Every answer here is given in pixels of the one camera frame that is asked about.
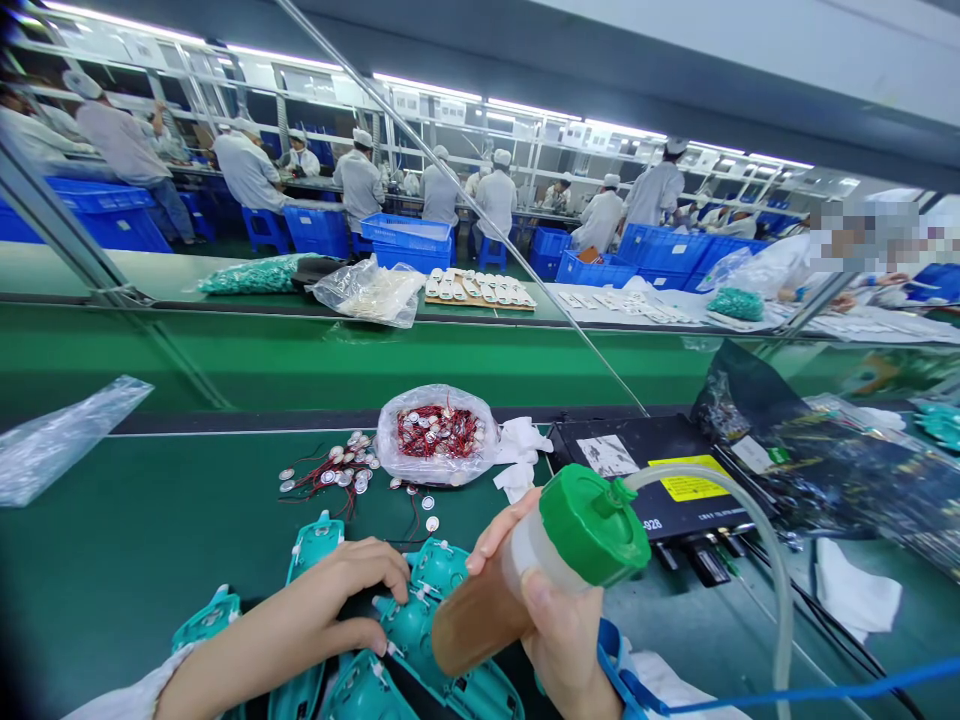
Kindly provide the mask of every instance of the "wooden board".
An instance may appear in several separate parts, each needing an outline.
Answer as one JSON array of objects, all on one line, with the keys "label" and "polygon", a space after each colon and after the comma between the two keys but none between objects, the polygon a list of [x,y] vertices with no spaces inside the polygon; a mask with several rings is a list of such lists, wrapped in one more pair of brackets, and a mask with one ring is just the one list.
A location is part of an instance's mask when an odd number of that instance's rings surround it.
[{"label": "wooden board", "polygon": [[424,295],[424,301],[434,303],[435,305],[453,305],[455,307],[485,307],[491,310],[519,310],[520,312],[536,312],[535,307],[529,305],[501,305],[500,303],[488,303],[482,297],[472,297],[467,295],[466,300],[441,300],[438,297],[431,298]]}]

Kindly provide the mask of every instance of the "sticker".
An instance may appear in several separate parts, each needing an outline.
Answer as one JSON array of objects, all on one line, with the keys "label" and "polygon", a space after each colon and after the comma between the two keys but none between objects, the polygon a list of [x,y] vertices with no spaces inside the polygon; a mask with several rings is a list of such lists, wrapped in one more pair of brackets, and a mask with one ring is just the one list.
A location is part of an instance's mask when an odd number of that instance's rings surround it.
[{"label": "sticker", "polygon": [[577,440],[577,444],[586,456],[587,463],[601,477],[621,477],[640,469],[616,435]]},{"label": "sticker", "polygon": [[[720,466],[716,460],[713,459],[711,455],[694,455],[693,457],[686,458],[670,458],[668,460],[651,460],[651,465],[669,465],[670,463],[687,463],[690,465],[702,465],[709,470],[714,470],[721,475],[727,475],[727,472]],[[730,493],[724,490],[722,487],[716,483],[712,483],[709,480],[704,480],[702,478],[694,477],[675,477],[675,478],[666,478],[665,480],[660,481],[663,484],[663,487],[666,488],[667,492],[670,493],[670,497],[674,499],[675,502],[687,502],[688,500],[703,500],[704,498],[709,497],[720,497],[721,495],[729,495]]]},{"label": "sticker", "polygon": [[773,461],[770,459],[770,453],[764,450],[760,443],[749,435],[745,436],[743,440],[735,445],[731,445],[730,449],[733,450],[738,458],[746,463],[748,468],[758,475],[766,472],[767,469],[773,465]]}]

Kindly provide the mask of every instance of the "gray cable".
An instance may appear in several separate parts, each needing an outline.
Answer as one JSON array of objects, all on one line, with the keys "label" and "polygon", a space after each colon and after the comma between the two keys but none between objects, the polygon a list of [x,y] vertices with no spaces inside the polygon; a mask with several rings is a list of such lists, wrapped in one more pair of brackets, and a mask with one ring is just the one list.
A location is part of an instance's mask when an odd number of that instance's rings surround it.
[{"label": "gray cable", "polygon": [[[513,255],[513,257],[517,260],[517,262],[520,263],[520,266],[527,272],[527,274],[529,274],[531,279],[533,279],[533,281],[540,287],[544,295],[548,298],[552,297],[550,293],[547,291],[546,286],[543,284],[543,281],[540,279],[540,276],[534,272],[533,268],[530,267],[526,259],[520,254],[517,248],[514,247],[514,244],[510,242],[510,238],[508,238],[503,232],[501,232],[500,228],[498,228],[496,225],[493,224],[493,222],[490,220],[487,214],[480,209],[479,205],[477,205],[476,201],[472,197],[470,197],[467,194],[467,192],[460,186],[460,179],[456,176],[453,170],[448,168],[444,163],[440,162],[440,159],[433,154],[433,150],[431,150],[427,146],[427,144],[423,141],[423,139],[419,135],[417,135],[416,132],[414,132],[413,128],[411,128],[407,124],[406,120],[404,120],[400,116],[400,114],[393,109],[390,103],[388,103],[384,98],[380,96],[380,94],[370,85],[367,79],[361,76],[359,72],[357,72],[356,68],[354,68],[353,65],[351,65],[350,62],[343,55],[341,55],[340,52],[330,43],[330,41],[327,40],[326,37],[324,37],[323,34],[313,26],[313,23],[311,23],[306,18],[306,16],[302,12],[300,12],[300,9],[296,5],[294,5],[293,2],[291,2],[291,0],[276,0],[276,2],[277,2],[277,5],[279,5],[280,8],[284,12],[286,12],[287,15],[289,15],[290,18],[298,26],[300,26],[300,29],[303,30],[307,35],[309,35],[310,39],[313,40],[320,47],[321,50],[326,52],[327,55],[332,60],[338,63],[343,68],[343,71],[347,75],[349,75],[350,78],[355,83],[357,83],[357,85],[363,88],[363,90],[371,98],[373,98],[374,102],[376,102],[377,105],[379,105],[383,109],[383,111],[387,115],[389,115],[397,125],[400,126],[400,129],[403,130],[403,132],[405,132],[410,137],[411,140],[413,140],[413,142],[420,149],[420,151],[423,152],[424,155],[426,155],[427,159],[430,162],[432,162],[434,165],[436,165],[438,168],[440,168],[441,172],[446,173],[447,177],[449,177],[451,180],[453,180],[457,184],[457,194],[460,196],[460,199],[463,200],[463,202],[465,202],[467,206],[471,210],[473,210],[481,220],[485,221],[489,227],[492,227],[494,229],[494,232],[497,235],[497,239],[506,246],[507,250],[510,251],[510,254]],[[640,402],[639,398],[637,398],[637,396],[633,394],[633,391],[623,381],[623,378],[621,378],[620,375],[617,374],[617,371],[613,369],[613,367],[610,365],[609,362],[607,362],[607,359],[603,356],[603,353],[601,353],[597,349],[597,347],[590,341],[590,338],[587,337],[587,334],[583,331],[583,328],[581,328],[577,324],[577,321],[573,319],[573,316],[570,314],[570,312],[563,306],[562,303],[559,303],[556,301],[554,301],[554,303],[556,304],[557,308],[559,308],[560,312],[563,313],[564,317],[566,317],[567,322],[570,323],[570,326],[574,330],[576,330],[576,332],[580,335],[580,338],[583,340],[584,343],[586,343],[587,347],[589,347],[591,350],[593,350],[594,353],[596,353],[596,356],[600,358],[600,362],[602,362],[604,367],[606,367],[607,370],[610,371],[610,374],[613,375],[614,379],[620,384],[620,387],[623,388],[624,392],[627,393],[627,395],[630,397],[631,400],[633,400],[636,406],[640,408],[640,412],[643,413],[644,417],[650,417],[650,413],[648,413],[646,408],[643,407],[643,404]]]}]

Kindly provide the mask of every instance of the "white sleeve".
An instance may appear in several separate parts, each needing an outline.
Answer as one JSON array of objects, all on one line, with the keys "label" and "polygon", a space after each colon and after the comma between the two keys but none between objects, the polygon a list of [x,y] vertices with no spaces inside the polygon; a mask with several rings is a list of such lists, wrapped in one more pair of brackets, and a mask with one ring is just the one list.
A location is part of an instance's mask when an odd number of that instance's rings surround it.
[{"label": "white sleeve", "polygon": [[160,693],[196,647],[191,644],[181,648],[140,682],[101,695],[63,720],[152,720]]}]

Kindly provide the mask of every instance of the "white label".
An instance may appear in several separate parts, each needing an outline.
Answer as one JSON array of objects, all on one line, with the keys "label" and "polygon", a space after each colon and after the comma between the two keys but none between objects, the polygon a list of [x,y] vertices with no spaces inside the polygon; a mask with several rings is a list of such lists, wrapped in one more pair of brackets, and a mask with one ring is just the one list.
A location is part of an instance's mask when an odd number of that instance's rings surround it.
[{"label": "white label", "polygon": [[738,458],[747,464],[748,468],[758,475],[764,473],[767,468],[773,465],[773,460],[770,459],[767,451],[749,435],[737,444],[731,446],[730,449],[733,450]]}]

